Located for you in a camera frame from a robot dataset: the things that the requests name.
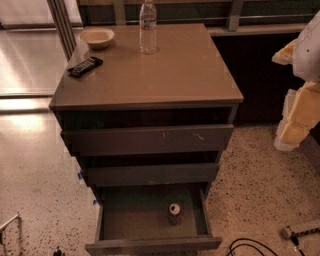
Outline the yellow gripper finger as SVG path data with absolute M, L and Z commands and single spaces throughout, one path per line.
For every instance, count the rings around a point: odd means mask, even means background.
M 294 39 L 290 43 L 288 43 L 286 46 L 284 46 L 282 49 L 280 49 L 278 52 L 276 52 L 272 57 L 272 61 L 280 65 L 291 64 L 296 42 L 297 40 Z
M 292 151 L 320 122 L 320 84 L 305 82 L 298 90 L 289 89 L 282 116 L 274 146 L 280 151 Z

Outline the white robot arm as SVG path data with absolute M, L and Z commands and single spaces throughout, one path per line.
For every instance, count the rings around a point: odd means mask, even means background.
M 320 11 L 272 61 L 291 64 L 293 74 L 304 81 L 298 90 L 288 90 L 274 140 L 277 150 L 292 151 L 320 122 Z

